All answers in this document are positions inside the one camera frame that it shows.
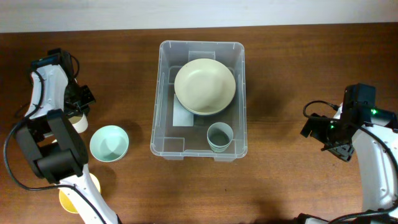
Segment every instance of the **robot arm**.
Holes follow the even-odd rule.
[[[393,112],[375,107],[375,98],[376,89],[373,86],[348,86],[344,101],[334,119],[314,113],[312,116],[315,119],[309,118],[301,132],[305,137],[311,136],[322,142],[322,151],[329,151],[343,161],[348,162],[354,150],[357,151],[364,212],[395,208],[398,198],[397,173],[392,161],[398,158],[398,122]],[[392,157],[386,152],[385,147],[364,132],[366,130],[376,135],[391,149]],[[327,223],[317,217],[303,219],[305,215],[301,216],[299,223]],[[357,218],[355,222],[390,223],[394,219],[398,219],[397,209],[392,209],[384,216]]]
[[[61,49],[51,50],[48,57],[32,62],[31,67],[35,72],[26,113],[30,116],[15,135],[31,169],[37,177],[59,185],[85,223],[121,223],[97,191],[88,170],[85,144],[68,120],[82,113],[87,115],[88,105],[95,102],[87,86],[78,86],[71,55]],[[51,135],[57,142],[41,147],[37,144]]]

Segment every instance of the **plastic storage container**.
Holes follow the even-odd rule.
[[[231,70],[236,81],[234,99],[225,110],[218,114],[194,115],[193,126],[173,126],[175,77],[181,67],[198,58],[217,60]],[[216,122],[229,124],[234,132],[233,142],[221,153],[213,152],[206,138],[208,128]],[[248,135],[242,44],[173,40],[161,43],[150,149],[156,156],[174,160],[191,156],[213,157],[215,161],[231,162],[246,155]]]

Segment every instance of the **light blue bowl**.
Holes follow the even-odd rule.
[[[109,125],[97,130],[90,140],[90,151],[101,162],[114,162],[126,155],[129,136],[118,126]]]

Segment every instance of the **wood grain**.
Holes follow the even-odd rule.
[[[238,41],[245,47],[248,154],[232,163],[209,158],[166,161],[150,152],[159,45],[164,40]],[[80,60],[80,84],[97,103],[81,136],[88,146],[100,127],[115,124],[130,138],[113,163],[90,157],[103,197],[123,223],[250,223],[309,213],[326,219],[361,210],[356,156],[339,161],[299,132],[311,100],[340,103],[347,85],[377,88],[376,104],[398,111],[398,25],[242,27],[0,34],[0,141],[30,100],[32,60],[61,47]],[[324,106],[312,111],[331,116]],[[15,141],[15,175],[34,176]],[[26,192],[0,162],[2,223],[82,223],[60,206],[58,191]]]

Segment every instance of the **white wall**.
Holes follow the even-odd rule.
[[[0,32],[398,22],[398,0],[0,0]]]

